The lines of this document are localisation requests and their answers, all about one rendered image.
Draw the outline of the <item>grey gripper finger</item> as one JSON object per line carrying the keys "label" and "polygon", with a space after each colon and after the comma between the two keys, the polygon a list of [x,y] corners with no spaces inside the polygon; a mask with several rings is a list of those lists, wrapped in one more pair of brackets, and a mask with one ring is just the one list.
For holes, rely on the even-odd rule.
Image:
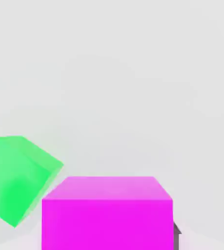
{"label": "grey gripper finger", "polygon": [[174,250],[196,250],[195,234],[188,227],[179,227],[173,223]]}

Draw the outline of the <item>small magenta cube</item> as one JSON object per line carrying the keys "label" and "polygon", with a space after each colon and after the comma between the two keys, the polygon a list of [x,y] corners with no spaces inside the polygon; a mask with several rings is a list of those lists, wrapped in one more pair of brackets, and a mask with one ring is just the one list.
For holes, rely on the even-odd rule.
{"label": "small magenta cube", "polygon": [[41,250],[174,250],[173,200],[154,177],[68,177],[41,229]]}

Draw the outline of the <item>small green cube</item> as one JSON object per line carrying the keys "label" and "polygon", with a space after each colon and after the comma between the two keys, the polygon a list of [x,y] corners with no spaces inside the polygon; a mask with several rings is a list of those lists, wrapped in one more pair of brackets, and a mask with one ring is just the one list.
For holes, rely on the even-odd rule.
{"label": "small green cube", "polygon": [[23,136],[0,137],[0,219],[16,227],[62,167],[63,162]]}

